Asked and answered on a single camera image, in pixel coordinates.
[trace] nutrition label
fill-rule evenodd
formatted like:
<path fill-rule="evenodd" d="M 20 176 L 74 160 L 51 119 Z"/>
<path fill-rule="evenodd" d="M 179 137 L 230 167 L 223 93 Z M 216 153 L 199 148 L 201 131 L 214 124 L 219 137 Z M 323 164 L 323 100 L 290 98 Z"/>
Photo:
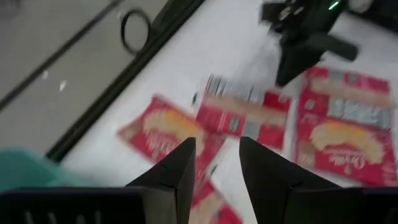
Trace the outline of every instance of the nutrition label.
<path fill-rule="evenodd" d="M 365 103 L 331 97 L 327 115 L 333 118 L 387 129 L 391 128 L 391 113 L 391 110 Z"/>

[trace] snack package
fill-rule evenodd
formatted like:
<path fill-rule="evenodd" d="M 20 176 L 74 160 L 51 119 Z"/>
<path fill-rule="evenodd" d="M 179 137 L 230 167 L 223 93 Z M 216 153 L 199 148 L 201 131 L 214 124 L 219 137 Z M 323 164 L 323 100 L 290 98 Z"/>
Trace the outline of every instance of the snack package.
<path fill-rule="evenodd" d="M 197 121 L 212 131 L 249 136 L 266 146 L 282 149 L 290 101 L 276 92 L 212 75 Z"/>
<path fill-rule="evenodd" d="M 296 161 L 369 185 L 398 184 L 391 134 L 335 119 L 298 116 Z"/>
<path fill-rule="evenodd" d="M 193 196 L 189 224 L 241 224 L 242 220 L 209 180 Z"/>
<path fill-rule="evenodd" d="M 296 161 L 369 185 L 397 185 L 389 83 L 313 67 L 300 95 Z"/>
<path fill-rule="evenodd" d="M 154 96 L 145 112 L 122 128 L 119 136 L 154 162 L 159 162 L 186 138 L 195 137 L 195 180 L 203 178 L 225 140 L 205 130 L 194 118 L 161 96 Z"/>

